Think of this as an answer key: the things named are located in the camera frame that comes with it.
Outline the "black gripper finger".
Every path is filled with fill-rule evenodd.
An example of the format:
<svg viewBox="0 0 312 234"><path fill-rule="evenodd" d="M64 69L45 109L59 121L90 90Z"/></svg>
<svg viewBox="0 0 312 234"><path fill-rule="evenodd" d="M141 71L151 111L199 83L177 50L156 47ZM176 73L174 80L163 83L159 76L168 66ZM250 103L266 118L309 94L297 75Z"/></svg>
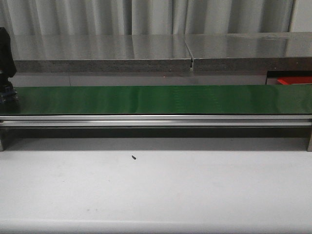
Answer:
<svg viewBox="0 0 312 234"><path fill-rule="evenodd" d="M0 68L10 78L17 72L12 57L11 38L4 27L0 28Z"/></svg>

